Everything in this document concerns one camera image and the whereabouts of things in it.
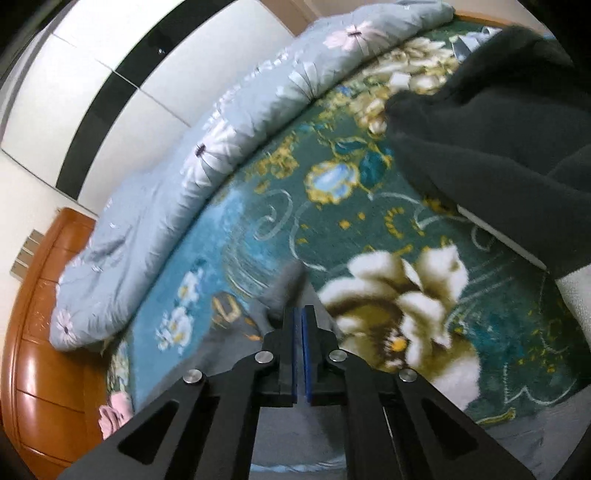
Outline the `grey-blue floral duvet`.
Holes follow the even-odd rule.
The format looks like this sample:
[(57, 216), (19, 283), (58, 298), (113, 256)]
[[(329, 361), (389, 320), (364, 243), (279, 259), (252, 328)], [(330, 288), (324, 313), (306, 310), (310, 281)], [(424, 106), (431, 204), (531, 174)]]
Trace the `grey-blue floral duvet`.
[(204, 204), (253, 152), (363, 63), (450, 22), (443, 1), (397, 1), (324, 17), (229, 88), (155, 166), (110, 195), (56, 285), (59, 351), (120, 332)]

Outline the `grey knit sweater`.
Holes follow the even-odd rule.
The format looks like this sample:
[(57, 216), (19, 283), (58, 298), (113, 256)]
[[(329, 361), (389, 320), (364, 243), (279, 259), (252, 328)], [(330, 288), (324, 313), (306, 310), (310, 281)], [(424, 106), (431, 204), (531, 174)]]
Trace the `grey knit sweater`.
[[(284, 266), (249, 306), (232, 307), (221, 292), (228, 318), (215, 314), (187, 357), (169, 369), (139, 403), (146, 407), (189, 369), (205, 375), (228, 371), (243, 357), (259, 350), (262, 337), (280, 325), (283, 308), (311, 303), (318, 323), (329, 330), (335, 323), (321, 305), (300, 262)], [(590, 425), (590, 391), (583, 389), (563, 403), (494, 427), (486, 433), (525, 465), (538, 479), (553, 478), (571, 457)], [(263, 409), (254, 445), (253, 479), (344, 479), (344, 425), (338, 408), (311, 407), (304, 401), (288, 409)]]

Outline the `teal floral bed blanket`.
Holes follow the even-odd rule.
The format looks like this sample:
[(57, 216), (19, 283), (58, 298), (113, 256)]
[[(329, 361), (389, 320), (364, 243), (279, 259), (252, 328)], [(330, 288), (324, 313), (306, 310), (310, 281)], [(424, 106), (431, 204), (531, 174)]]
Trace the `teal floral bed blanket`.
[(399, 87), (457, 68), (455, 21), (406, 42), (315, 101), (201, 210), (116, 343), (107, 390), (135, 406), (195, 348), (215, 296), (249, 306), (284, 266), (308, 281), (342, 348), (418, 370), (478, 423), (557, 405), (590, 382), (590, 351), (556, 284), (454, 208), (417, 193), (386, 137)]

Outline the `black fleece garment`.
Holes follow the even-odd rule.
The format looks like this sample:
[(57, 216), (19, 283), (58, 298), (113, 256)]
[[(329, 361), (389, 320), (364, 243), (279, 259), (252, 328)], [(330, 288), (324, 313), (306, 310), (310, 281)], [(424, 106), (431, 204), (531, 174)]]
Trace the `black fleece garment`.
[(519, 26), (472, 53), (432, 95), (386, 105), (418, 190), (462, 206), (556, 276), (590, 262), (590, 84), (554, 41)]

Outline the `white black-striped wardrobe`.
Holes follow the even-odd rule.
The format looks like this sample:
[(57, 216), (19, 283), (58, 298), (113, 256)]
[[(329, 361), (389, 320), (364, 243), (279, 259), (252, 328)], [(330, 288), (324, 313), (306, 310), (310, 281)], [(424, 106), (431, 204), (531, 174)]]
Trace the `white black-striped wardrobe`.
[(262, 1), (70, 1), (1, 77), (1, 206), (97, 212), (294, 32)]

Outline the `pink fleece garment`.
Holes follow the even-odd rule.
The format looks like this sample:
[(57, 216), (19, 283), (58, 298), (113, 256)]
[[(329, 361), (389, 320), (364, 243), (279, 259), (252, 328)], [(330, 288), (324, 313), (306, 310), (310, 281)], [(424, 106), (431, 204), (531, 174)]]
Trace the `pink fleece garment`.
[(98, 425), (106, 440), (132, 418), (131, 397), (124, 391), (112, 393), (107, 404), (99, 407), (98, 413)]

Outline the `light blue shirt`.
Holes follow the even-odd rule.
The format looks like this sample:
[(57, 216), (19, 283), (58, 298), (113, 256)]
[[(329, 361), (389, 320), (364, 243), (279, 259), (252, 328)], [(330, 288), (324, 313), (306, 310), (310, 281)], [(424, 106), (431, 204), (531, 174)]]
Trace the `light blue shirt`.
[(459, 62), (465, 61), (474, 51), (500, 31), (500, 28), (485, 26), (480, 31), (459, 35), (455, 40), (450, 39), (456, 59)]

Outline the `wooden bed frame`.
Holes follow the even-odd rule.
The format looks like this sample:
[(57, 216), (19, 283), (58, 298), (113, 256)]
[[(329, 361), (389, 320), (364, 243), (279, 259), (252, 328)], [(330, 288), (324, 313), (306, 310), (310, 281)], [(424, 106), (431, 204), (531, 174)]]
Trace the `wooden bed frame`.
[(81, 251), (94, 220), (62, 209), (41, 238), (17, 294), (4, 341), (1, 420), (17, 455), (37, 479), (56, 479), (102, 441), (98, 409), (112, 393), (107, 360), (49, 342), (58, 279)]

